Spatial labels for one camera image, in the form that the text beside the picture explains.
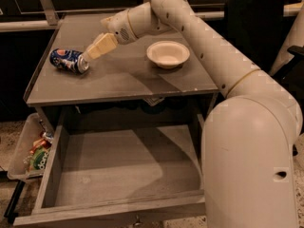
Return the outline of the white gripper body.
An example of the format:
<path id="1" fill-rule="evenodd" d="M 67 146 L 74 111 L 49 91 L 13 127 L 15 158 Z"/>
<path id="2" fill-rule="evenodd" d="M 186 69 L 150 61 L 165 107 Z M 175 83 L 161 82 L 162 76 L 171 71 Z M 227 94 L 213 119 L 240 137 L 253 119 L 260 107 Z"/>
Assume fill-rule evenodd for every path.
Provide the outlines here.
<path id="1" fill-rule="evenodd" d="M 109 33 L 113 33 L 121 45 L 131 44 L 137 40 L 129 22 L 128 13 L 127 9 L 101 20 L 104 28 Z"/>

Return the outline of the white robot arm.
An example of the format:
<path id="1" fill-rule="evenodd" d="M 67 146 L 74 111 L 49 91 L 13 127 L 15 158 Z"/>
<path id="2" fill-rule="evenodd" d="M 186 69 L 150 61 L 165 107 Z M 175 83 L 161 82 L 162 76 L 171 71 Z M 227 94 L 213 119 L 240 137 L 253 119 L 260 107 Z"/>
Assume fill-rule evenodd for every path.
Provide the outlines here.
<path id="1" fill-rule="evenodd" d="M 224 96 L 203 127 L 208 228 L 297 228 L 293 145 L 303 123 L 296 99 L 208 26 L 187 0 L 150 0 L 103 21 L 85 50 L 93 60 L 164 24 L 178 31 Z"/>

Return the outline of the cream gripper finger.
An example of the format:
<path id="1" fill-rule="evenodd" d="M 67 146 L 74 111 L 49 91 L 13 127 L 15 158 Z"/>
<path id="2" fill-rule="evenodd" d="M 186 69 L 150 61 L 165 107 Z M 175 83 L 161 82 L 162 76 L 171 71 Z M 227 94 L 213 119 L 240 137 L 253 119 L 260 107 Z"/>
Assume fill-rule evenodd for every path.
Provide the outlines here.
<path id="1" fill-rule="evenodd" d="M 111 50 L 115 49 L 118 46 L 118 41 L 112 33 L 104 34 L 104 46 L 103 47 L 94 47 L 92 44 L 88 46 L 83 53 L 83 57 L 86 61 L 93 61 L 100 56 L 107 54 Z"/>
<path id="2" fill-rule="evenodd" d="M 94 46 L 96 48 L 102 48 L 105 45 L 104 39 L 105 39 L 105 34 L 104 33 L 99 34 L 94 39 L 92 46 Z"/>

